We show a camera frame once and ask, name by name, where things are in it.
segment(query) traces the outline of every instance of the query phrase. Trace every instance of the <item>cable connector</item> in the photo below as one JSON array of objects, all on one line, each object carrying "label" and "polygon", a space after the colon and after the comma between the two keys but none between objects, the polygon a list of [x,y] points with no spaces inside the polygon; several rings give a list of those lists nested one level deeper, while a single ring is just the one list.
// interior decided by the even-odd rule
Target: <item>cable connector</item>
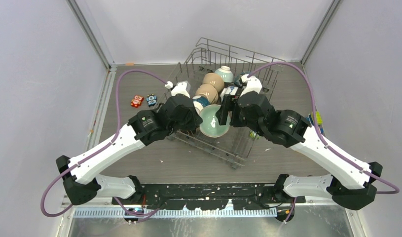
[{"label": "cable connector", "polygon": [[171,81],[167,81],[167,83],[164,84],[164,87],[170,90],[173,88],[173,83]]}]

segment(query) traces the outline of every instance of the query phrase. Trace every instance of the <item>wall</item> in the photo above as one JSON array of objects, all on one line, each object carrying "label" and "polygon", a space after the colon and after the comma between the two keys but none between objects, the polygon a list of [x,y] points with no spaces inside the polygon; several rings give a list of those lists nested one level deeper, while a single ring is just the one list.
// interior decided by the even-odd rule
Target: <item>wall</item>
[{"label": "wall", "polygon": [[302,58],[330,0],[77,0],[117,64],[184,61],[200,37]]},{"label": "wall", "polygon": [[369,236],[402,237],[402,0],[344,1],[305,68],[328,137],[401,188],[362,210]]},{"label": "wall", "polygon": [[[0,237],[55,236],[55,159],[83,152],[106,76],[64,0],[0,0]],[[47,210],[60,210],[61,182]]]}]

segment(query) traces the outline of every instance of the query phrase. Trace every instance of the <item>light green bowl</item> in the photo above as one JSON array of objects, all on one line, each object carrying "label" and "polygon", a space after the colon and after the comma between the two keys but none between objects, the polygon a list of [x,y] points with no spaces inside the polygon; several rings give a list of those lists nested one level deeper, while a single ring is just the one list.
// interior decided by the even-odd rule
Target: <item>light green bowl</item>
[{"label": "light green bowl", "polygon": [[199,126],[199,130],[208,137],[221,137],[230,129],[230,116],[227,115],[227,124],[219,125],[218,118],[215,116],[220,105],[208,105],[199,113],[203,122]]}]

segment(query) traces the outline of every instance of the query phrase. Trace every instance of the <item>dish rack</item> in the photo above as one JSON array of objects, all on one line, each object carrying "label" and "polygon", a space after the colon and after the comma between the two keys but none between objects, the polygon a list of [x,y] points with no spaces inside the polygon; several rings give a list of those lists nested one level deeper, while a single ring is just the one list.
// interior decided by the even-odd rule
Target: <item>dish rack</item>
[{"label": "dish rack", "polygon": [[[236,78],[242,72],[251,72],[265,63],[277,61],[284,62],[282,59],[265,54],[212,39],[200,38],[185,62],[176,65],[168,80],[174,84],[187,80],[191,86],[189,94],[192,97],[195,95],[196,89],[202,84],[204,75],[214,72],[221,66],[229,66]],[[269,100],[276,86],[278,73],[282,71],[282,68],[279,65],[274,65],[256,74],[256,77],[262,82],[261,93],[265,94]],[[166,91],[160,96],[158,102],[164,103],[170,96],[170,91]],[[245,165],[257,135],[251,133],[247,127],[230,127],[229,131],[219,138],[207,137],[197,130],[193,132],[177,131],[168,139],[182,141],[190,146],[197,147],[207,154],[225,160],[231,168],[237,169]]]}]

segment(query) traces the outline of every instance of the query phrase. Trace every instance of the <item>red toy car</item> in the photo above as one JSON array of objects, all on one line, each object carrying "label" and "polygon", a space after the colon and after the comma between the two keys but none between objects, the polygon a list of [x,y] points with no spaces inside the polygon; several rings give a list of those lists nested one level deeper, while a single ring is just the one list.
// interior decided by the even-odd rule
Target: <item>red toy car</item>
[{"label": "red toy car", "polygon": [[144,100],[144,97],[142,97],[140,95],[135,95],[134,99],[131,101],[131,106],[138,108],[141,105],[141,103],[143,102],[143,100]]}]

